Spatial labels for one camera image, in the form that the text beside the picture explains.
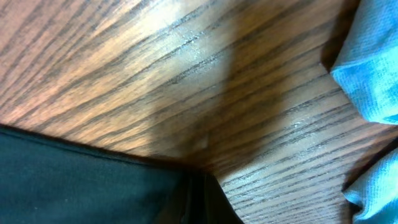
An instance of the light blue fabric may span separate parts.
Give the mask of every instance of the light blue fabric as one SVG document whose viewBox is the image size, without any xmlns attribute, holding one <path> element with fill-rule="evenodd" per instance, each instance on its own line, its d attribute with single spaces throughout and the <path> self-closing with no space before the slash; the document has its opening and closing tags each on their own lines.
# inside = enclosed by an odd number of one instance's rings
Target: light blue fabric
<svg viewBox="0 0 398 224">
<path fill-rule="evenodd" d="M 398 223 L 398 149 L 356 180 L 344 196 L 362 208 L 354 224 Z"/>
<path fill-rule="evenodd" d="M 398 124 L 398 0 L 362 0 L 331 70 L 368 121 Z"/>
</svg>

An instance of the wooden surface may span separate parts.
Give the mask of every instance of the wooden surface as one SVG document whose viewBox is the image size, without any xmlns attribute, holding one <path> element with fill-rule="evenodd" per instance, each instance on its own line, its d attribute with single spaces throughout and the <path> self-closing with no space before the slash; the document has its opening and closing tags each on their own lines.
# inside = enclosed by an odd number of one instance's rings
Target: wooden surface
<svg viewBox="0 0 398 224">
<path fill-rule="evenodd" d="M 398 135 L 327 71 L 357 5 L 0 0 L 0 122 L 210 170 L 246 223 L 349 223 Z"/>
</svg>

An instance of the brown wood tabletop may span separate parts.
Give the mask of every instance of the brown wood tabletop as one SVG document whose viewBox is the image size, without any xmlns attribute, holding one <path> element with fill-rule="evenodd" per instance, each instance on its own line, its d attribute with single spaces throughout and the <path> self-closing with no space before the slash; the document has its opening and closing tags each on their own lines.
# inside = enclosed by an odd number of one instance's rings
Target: brown wood tabletop
<svg viewBox="0 0 398 224">
<path fill-rule="evenodd" d="M 212 171 L 245 223 L 349 223 L 396 136 L 328 73 L 358 0 L 0 0 L 0 123 Z"/>
</svg>

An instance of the wooden table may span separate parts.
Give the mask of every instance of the wooden table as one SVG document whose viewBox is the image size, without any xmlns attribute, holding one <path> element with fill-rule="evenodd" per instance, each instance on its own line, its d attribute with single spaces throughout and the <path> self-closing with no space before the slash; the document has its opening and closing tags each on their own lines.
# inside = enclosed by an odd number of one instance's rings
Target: wooden table
<svg viewBox="0 0 398 224">
<path fill-rule="evenodd" d="M 0 122 L 219 178 L 246 223 L 348 223 L 397 135 L 328 74 L 358 0 L 0 0 Z"/>
</svg>

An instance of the blue cloth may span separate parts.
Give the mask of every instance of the blue cloth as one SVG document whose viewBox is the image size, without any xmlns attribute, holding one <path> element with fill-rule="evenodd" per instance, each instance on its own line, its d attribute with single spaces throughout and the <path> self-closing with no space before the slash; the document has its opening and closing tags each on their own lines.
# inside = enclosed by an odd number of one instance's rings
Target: blue cloth
<svg viewBox="0 0 398 224">
<path fill-rule="evenodd" d="M 398 124 L 397 0 L 362 0 L 331 74 L 366 120 Z"/>
<path fill-rule="evenodd" d="M 354 224 L 398 223 L 398 149 L 356 180 L 344 196 L 362 208 Z"/>
</svg>

